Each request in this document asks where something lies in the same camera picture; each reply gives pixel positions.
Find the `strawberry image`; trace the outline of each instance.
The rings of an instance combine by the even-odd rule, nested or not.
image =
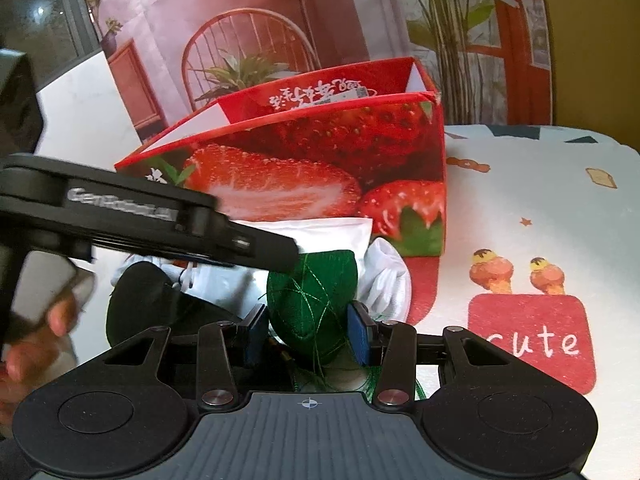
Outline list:
[[[357,211],[373,219],[373,236],[384,237],[401,256],[439,256],[445,196],[443,182],[396,180],[366,193]]]
[[[411,276],[411,305],[406,322],[416,326],[427,317],[436,302],[440,257],[405,258],[404,264]]]
[[[185,187],[219,197],[233,219],[272,222],[353,215],[360,186],[323,162],[269,158],[209,144],[188,158]]]
[[[277,158],[325,162],[353,175],[364,189],[414,175],[427,152],[440,152],[431,131],[431,103],[397,103],[321,112],[236,132],[216,142]]]

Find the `tablecloth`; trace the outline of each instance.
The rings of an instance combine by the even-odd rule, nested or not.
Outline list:
[[[528,125],[487,125],[461,124],[444,127],[450,139],[485,139],[491,137],[514,137],[569,144],[618,144],[612,137],[566,126],[528,126]]]
[[[412,270],[418,332],[467,326],[584,393],[600,424],[585,475],[637,480],[640,156],[615,142],[490,136],[448,137],[447,156],[483,171],[447,167],[446,250],[430,280]],[[473,266],[492,258],[488,283]],[[418,378],[437,389],[431,367]]]

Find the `finger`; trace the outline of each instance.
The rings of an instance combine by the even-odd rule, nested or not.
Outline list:
[[[11,426],[14,420],[16,404],[2,404],[0,406],[0,424],[3,426]]]
[[[9,378],[21,383],[43,373],[60,354],[57,342],[58,337],[46,325],[11,346],[6,356]]]
[[[31,387],[25,383],[14,383],[11,380],[0,383],[0,410],[7,404],[17,404],[31,393]]]
[[[51,331],[58,337],[65,336],[71,332],[78,320],[78,310],[76,300],[72,295],[57,302],[49,309],[47,322]]]

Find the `metal rivet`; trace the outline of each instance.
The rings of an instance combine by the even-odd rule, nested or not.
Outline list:
[[[378,402],[387,406],[401,406],[409,401],[409,395],[402,390],[384,390],[378,394]]]
[[[251,247],[251,242],[246,238],[236,237],[234,238],[233,242],[237,248],[242,250],[247,250],[249,247]]]
[[[234,394],[227,390],[211,390],[202,394],[202,402],[209,406],[224,406],[234,400]]]

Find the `ice cream cone print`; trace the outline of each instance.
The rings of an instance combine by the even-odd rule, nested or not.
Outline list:
[[[512,294],[511,280],[489,280],[488,288],[494,294]]]
[[[480,249],[473,256],[469,278],[494,294],[511,294],[513,264],[492,250]]]
[[[564,272],[544,258],[533,258],[530,263],[531,285],[550,296],[564,294]]]

